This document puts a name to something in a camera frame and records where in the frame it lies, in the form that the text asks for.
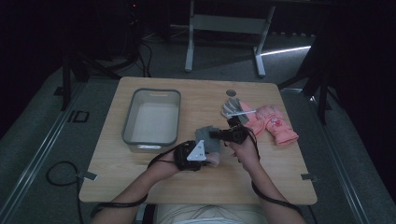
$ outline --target glove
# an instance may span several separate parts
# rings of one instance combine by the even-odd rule
[[[241,105],[243,111],[253,110],[250,106],[245,104],[245,102],[239,101],[239,104]],[[254,135],[256,135],[256,137],[259,137],[260,135],[262,135],[262,133],[265,131],[265,125],[262,122],[262,120],[257,119],[255,113],[249,113],[246,115],[248,118],[248,122],[246,124],[244,124],[244,126],[251,129],[254,132]]]
[[[223,106],[223,110],[221,114],[230,119],[232,116],[227,115],[229,113],[237,113],[237,112],[244,112],[244,111],[253,111],[253,108],[248,106],[245,102],[240,101],[239,99],[230,98]],[[265,127],[261,120],[257,120],[255,113],[247,113],[244,115],[237,116],[245,127],[251,129],[256,137],[260,136],[264,131]]]
[[[221,111],[222,116],[224,116],[226,119],[230,119],[232,116],[228,114],[233,114],[236,112],[242,112],[243,109],[241,105],[239,104],[239,99],[233,99],[230,98],[228,101],[224,104],[223,110]],[[238,115],[237,116],[241,124],[245,124],[248,122],[248,117],[246,115]]]
[[[278,146],[285,146],[297,141],[298,135],[283,119],[282,112],[276,106],[265,105],[256,110],[256,118],[263,121],[263,125],[275,138]]]

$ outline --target hand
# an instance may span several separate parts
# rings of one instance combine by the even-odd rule
[[[262,167],[257,150],[249,137],[241,145],[234,142],[226,142],[226,144],[233,150],[233,156],[238,158],[249,173],[258,166]]]
[[[174,151],[164,154],[158,161],[154,162],[145,172],[145,175],[149,175],[155,183],[161,180],[167,179],[172,175],[179,172],[175,161]]]

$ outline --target metal frame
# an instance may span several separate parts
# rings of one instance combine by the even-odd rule
[[[209,30],[260,35],[261,39],[257,47],[253,48],[256,61],[258,75],[265,77],[265,69],[262,62],[262,47],[271,24],[276,7],[271,6],[267,18],[251,19],[251,18],[235,18],[222,16],[209,16],[194,14],[194,0],[190,5],[190,29],[189,29],[189,45],[187,47],[186,72],[192,71],[192,61],[194,54],[194,30]]]

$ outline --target black cable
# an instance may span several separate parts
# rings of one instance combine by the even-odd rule
[[[314,222],[315,222],[316,224],[318,224],[317,217],[315,216],[314,211],[312,210],[311,205],[308,205],[308,208],[309,208],[309,212],[311,212],[311,215],[312,215],[312,218],[314,219]]]
[[[146,68],[148,71],[148,77],[151,77],[151,73],[149,72],[149,66],[151,64],[152,50],[151,50],[151,47],[149,47],[149,45],[147,45],[146,43],[142,42],[142,45],[145,46],[149,50],[148,66]]]
[[[248,136],[249,136],[250,140],[253,142],[253,145],[254,145],[254,147],[256,148],[257,156],[258,156],[259,159],[260,159],[260,154],[259,154],[259,148],[258,148],[258,146],[257,146],[257,138],[256,138],[256,135],[254,135],[254,132],[253,132],[251,129],[247,128],[247,130],[248,130]],[[282,205],[282,206],[284,206],[284,207],[288,207],[288,208],[294,209],[294,210],[296,210],[301,216],[303,215],[303,212],[301,211],[301,209],[300,209],[298,206],[296,206],[296,205],[294,205],[294,204],[292,204],[292,203],[288,203],[288,202],[284,202],[284,201],[280,201],[280,200],[277,200],[277,199],[270,198],[270,197],[264,195],[263,193],[261,193],[260,190],[257,188],[257,186],[253,183],[253,181],[251,181],[251,187],[253,188],[253,191],[254,191],[260,198],[264,199],[265,201],[267,201],[267,202],[269,202],[269,203],[276,203],[276,204]]]
[[[73,167],[73,169],[74,169],[74,171],[75,171],[75,174],[76,174],[76,180],[75,180],[75,181],[66,182],[66,183],[57,183],[57,182],[54,182],[54,181],[52,181],[52,180],[50,179],[50,173],[51,173],[51,171],[52,171],[56,166],[58,166],[58,165],[60,165],[60,164],[69,164],[69,165],[71,165],[71,166]],[[77,169],[77,166],[76,166],[75,164],[73,164],[73,163],[70,162],[70,161],[58,161],[58,162],[56,162],[55,164],[53,164],[53,165],[48,169],[48,171],[46,172],[46,179],[47,179],[47,181],[48,181],[51,185],[56,186],[56,187],[66,187],[66,186],[71,186],[71,185],[76,184],[76,187],[77,187],[77,208],[78,208],[78,218],[79,218],[79,222],[80,222],[81,224],[84,224],[84,220],[83,220],[82,214],[81,214],[81,201],[80,201],[79,198],[78,198],[78,195],[79,195],[79,184],[80,184],[80,183],[79,183],[79,178],[77,177],[77,174],[78,174],[78,169]]]
[[[99,9],[97,7],[97,4],[93,4],[93,8],[95,9],[95,12],[96,12],[96,15],[97,15],[97,18],[98,18],[99,22],[102,24],[102,17],[101,17],[101,13],[99,12]],[[126,33],[125,33],[124,45],[122,47],[122,52],[120,53],[120,55],[123,55],[125,50],[126,50],[126,46],[127,46],[127,42],[128,42],[128,34],[129,34],[129,30],[127,29]],[[118,64],[114,64],[114,65],[110,65],[110,66],[103,66],[103,65],[102,66],[104,68],[107,68],[107,69],[111,70],[111,71],[115,71],[115,70],[121,69],[123,67],[126,67],[126,66],[132,64],[133,62],[134,62],[134,60],[132,60],[131,58],[126,57],[126,60],[124,62],[122,62],[122,63],[118,63]]]
[[[277,200],[277,199],[270,198],[270,197],[264,195],[263,193],[261,193],[260,190],[257,188],[257,186],[253,183],[253,181],[251,181],[251,187],[253,188],[253,191],[254,191],[260,198],[264,199],[265,201],[267,201],[267,202],[269,202],[269,203],[276,203],[276,204],[279,204],[279,205],[281,205],[281,206],[294,209],[294,210],[296,210],[301,216],[303,215],[303,212],[301,211],[301,209],[300,209],[298,206],[296,206],[296,205],[294,205],[294,204],[292,204],[292,203],[288,203],[288,202],[284,202],[284,201],[280,201],[280,200]]]
[[[171,149],[169,149],[169,150],[167,150],[167,151],[165,151],[165,152],[163,152],[163,153],[158,154],[156,157],[154,157],[154,159],[152,159],[152,160],[148,163],[148,168],[149,168],[152,164],[154,164],[156,161],[160,161],[160,158],[161,158],[162,156],[164,156],[165,154],[168,154],[169,152],[174,151],[174,150],[175,150],[175,147],[173,147],[173,148],[171,148]]]
[[[145,197],[140,199],[137,202],[134,203],[99,203],[97,204],[91,212],[91,217],[94,217],[98,212],[102,211],[104,208],[130,208],[130,207],[135,207],[143,203],[147,198],[148,194],[146,194]]]
[[[140,54],[140,52],[139,52],[138,54],[139,54],[139,60],[140,60],[140,62],[142,63],[142,67],[139,67],[139,68],[142,69],[142,71],[143,71],[143,77],[145,77],[145,76],[146,76],[145,61],[143,60],[142,54]]]

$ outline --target metal rail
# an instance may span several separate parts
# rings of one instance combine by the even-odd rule
[[[37,173],[40,170],[42,164],[49,155],[53,144],[55,143],[56,139],[59,136],[59,133],[64,127],[64,124],[67,122],[67,118],[70,116],[72,111],[72,106],[77,98],[80,96],[82,90],[85,88],[86,83],[77,83],[75,86],[76,87],[73,91],[73,96],[69,106],[66,108],[65,111],[61,111],[58,118],[55,120],[54,124],[49,130],[49,133],[47,134],[43,143],[41,144],[40,148],[38,149],[37,153],[34,155],[32,160],[24,169],[20,178],[18,179],[17,184],[13,188],[12,192],[8,195],[5,204],[3,204],[0,210],[1,224],[8,223],[12,216],[15,214],[18,206],[23,200],[23,197],[35,180],[35,177],[37,176]]]
[[[353,183],[347,174],[347,170],[343,162],[341,161],[337,148],[335,148],[330,132],[326,127],[326,125],[323,125],[318,117],[318,113],[317,113],[318,108],[316,103],[310,102],[309,108],[310,111],[312,112],[313,117],[317,120],[316,124],[319,126],[319,129],[322,131],[322,134],[325,137],[325,142],[326,145],[328,146],[331,155],[330,160],[332,162],[332,166],[340,181],[341,188],[343,189],[346,195],[346,199],[349,203],[349,207],[352,211],[353,216],[355,217],[358,223],[369,224],[370,222],[361,204],[361,199],[359,198],[359,195],[355,190],[355,187],[353,186]]]

